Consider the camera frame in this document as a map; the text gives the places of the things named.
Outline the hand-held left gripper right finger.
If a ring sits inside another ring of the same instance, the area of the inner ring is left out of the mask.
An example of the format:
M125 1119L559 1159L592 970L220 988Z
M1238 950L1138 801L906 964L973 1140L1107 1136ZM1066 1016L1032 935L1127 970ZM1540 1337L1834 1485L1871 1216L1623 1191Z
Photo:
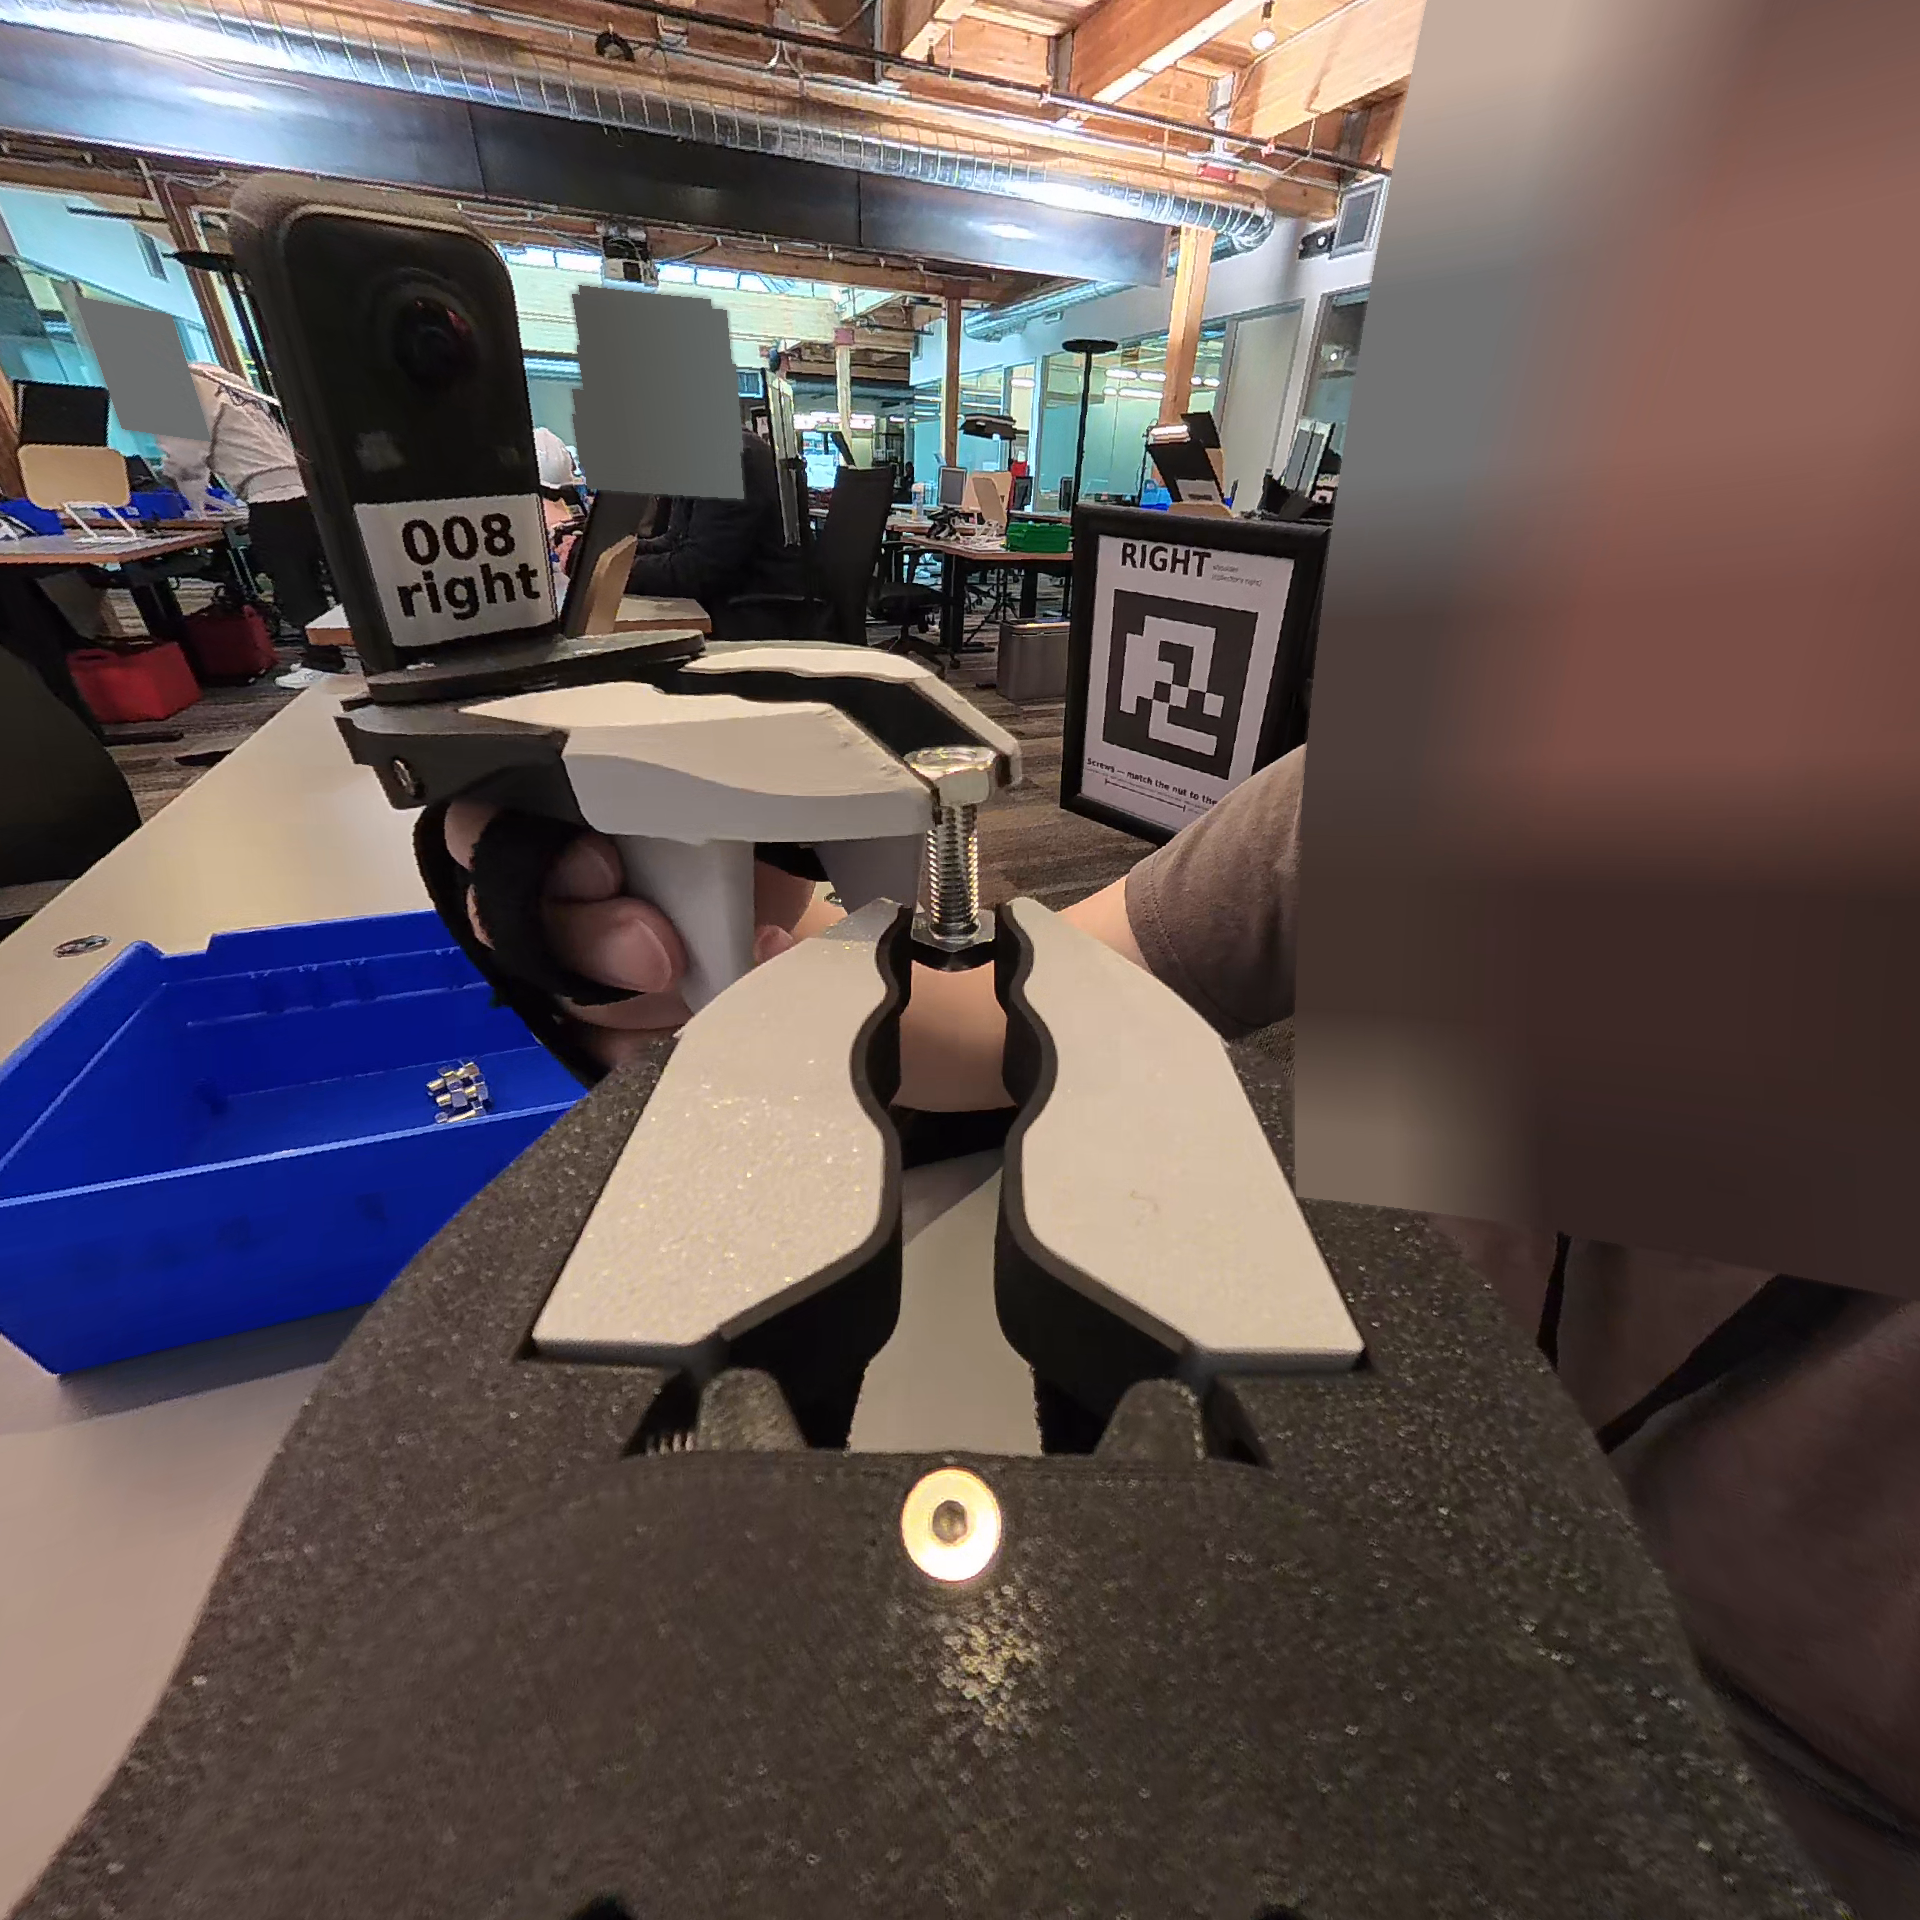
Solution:
M999 911L997 1309L1038 1373L1347 1370L1360 1332L1214 1029L1020 897Z

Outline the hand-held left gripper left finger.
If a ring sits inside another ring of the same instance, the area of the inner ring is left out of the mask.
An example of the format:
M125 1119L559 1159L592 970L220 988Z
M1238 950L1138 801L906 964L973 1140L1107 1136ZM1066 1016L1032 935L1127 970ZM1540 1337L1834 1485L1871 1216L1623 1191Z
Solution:
M911 917L869 903L683 1026L532 1324L541 1357L866 1368L901 1306Z

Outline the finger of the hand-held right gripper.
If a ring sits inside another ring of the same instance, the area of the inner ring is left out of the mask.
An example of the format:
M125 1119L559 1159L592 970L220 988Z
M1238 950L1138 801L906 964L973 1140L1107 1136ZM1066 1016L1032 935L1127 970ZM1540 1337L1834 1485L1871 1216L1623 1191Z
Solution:
M471 716L564 736L583 821L669 840L870 840L924 830L911 751L991 753L1015 784L1021 745L942 679L692 679L552 688L463 704Z
M686 660L664 682L764 704L828 704L874 736L991 736L995 720L917 657L874 646L799 639L724 641Z

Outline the large silver hex bolt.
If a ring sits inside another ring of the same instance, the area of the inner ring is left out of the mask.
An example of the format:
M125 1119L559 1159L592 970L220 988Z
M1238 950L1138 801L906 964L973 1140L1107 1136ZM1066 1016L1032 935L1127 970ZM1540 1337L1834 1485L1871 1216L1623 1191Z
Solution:
M949 745L911 751L902 766L930 801L918 911L939 929L971 928L981 917L976 818L995 791L997 753Z

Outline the blue plastic bin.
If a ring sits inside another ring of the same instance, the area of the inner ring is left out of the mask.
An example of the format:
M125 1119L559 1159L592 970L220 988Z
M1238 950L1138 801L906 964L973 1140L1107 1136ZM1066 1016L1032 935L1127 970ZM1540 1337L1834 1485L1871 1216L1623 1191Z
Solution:
M466 1060L494 1109L436 1125ZM133 944L4 1063L4 1337L68 1375L366 1305L583 1093L430 911Z

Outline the person's right hand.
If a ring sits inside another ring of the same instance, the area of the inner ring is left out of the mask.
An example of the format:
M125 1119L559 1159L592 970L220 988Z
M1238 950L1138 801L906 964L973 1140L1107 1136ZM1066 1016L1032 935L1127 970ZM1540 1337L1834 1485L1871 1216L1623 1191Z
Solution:
M474 893L474 858L495 821L559 834L535 863L539 945L567 975L589 981L612 992L612 998L539 994L518 968L508 968L503 992L524 998L520 1020L528 1029L564 1068L594 1086L611 1070L653 1052L687 1020L682 992L687 961L683 940L653 903L628 890L618 847L602 832L482 799L454 799L444 810L444 847L480 952L495 945L495 935Z

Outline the wooden document stand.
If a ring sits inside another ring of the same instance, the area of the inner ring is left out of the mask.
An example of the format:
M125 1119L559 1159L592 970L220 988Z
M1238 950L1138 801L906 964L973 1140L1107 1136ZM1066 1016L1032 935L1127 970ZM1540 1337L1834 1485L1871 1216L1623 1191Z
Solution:
M618 605L632 569L632 552L656 501L647 493L594 493L571 548L559 632L570 639L615 630Z
M109 445L22 442L16 449L28 501L55 511L90 541L136 538L128 514L128 456Z

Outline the red bag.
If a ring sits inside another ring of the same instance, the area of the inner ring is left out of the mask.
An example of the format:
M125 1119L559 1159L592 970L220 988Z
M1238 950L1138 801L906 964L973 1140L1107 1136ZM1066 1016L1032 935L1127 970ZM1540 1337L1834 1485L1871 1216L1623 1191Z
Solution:
M180 646L200 685L243 685L280 672L264 614L244 599L214 597L182 612Z
M103 726L168 720L200 698L200 680L173 639L79 646L66 653L66 669Z

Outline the black framed marker sign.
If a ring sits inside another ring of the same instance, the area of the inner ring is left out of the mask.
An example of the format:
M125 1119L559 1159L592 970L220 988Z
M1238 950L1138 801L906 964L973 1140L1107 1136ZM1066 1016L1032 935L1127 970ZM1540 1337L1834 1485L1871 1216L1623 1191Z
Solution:
M1324 520L1084 503L1060 805L1151 842L1304 741Z

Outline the black mesh office chair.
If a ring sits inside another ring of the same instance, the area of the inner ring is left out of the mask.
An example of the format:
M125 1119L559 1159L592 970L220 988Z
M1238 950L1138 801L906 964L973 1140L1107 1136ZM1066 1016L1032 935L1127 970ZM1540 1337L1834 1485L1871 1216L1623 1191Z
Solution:
M139 826L125 775L40 677L2 653L2 929Z

